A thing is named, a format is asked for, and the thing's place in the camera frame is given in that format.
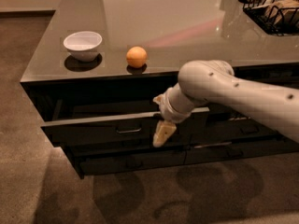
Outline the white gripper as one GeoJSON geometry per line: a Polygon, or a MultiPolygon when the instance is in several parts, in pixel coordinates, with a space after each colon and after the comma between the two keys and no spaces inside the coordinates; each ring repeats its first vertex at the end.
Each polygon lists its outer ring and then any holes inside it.
{"type": "Polygon", "coordinates": [[[154,147],[161,147],[176,131],[174,124],[181,123],[192,113],[192,101],[178,87],[169,88],[163,94],[153,98],[153,102],[159,105],[162,117],[159,120],[153,135],[154,147]]]}

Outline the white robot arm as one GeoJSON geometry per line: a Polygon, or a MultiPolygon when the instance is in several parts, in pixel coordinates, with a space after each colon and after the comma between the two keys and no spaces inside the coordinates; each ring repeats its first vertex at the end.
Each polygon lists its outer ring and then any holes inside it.
{"type": "Polygon", "coordinates": [[[299,142],[299,90],[235,77],[224,61],[191,61],[178,71],[178,83],[156,96],[162,120],[153,145],[161,147],[197,106],[216,103],[299,142]]]}

